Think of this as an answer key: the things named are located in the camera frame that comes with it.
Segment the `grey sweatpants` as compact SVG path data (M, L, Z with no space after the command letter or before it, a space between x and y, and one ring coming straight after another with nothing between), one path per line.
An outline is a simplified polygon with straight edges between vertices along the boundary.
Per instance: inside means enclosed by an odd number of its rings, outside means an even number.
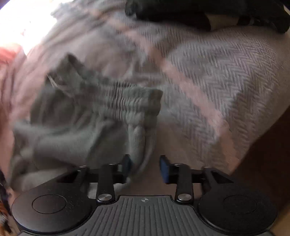
M153 154L162 95L104 77L66 55L47 74L30 118L14 125L9 186L25 192L73 167L97 169L126 154L134 178Z

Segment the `pink duvet on bed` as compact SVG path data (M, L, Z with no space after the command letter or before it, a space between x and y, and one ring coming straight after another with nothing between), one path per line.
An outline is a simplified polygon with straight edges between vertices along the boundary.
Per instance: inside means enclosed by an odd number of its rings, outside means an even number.
M37 41L1 65L1 170L8 184L13 128L30 110L47 74L68 54L104 77L163 92L156 144L121 194L173 194L159 157L194 169L232 173L250 146L289 106L289 33L266 27L204 32L127 17L124 1L70 1L14 17Z

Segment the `black clothes pile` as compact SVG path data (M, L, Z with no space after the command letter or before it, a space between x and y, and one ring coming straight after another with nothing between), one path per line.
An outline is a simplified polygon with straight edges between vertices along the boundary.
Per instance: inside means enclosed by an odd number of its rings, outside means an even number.
M286 33L285 1L126 1L125 14L138 20L171 22L203 31L263 26Z

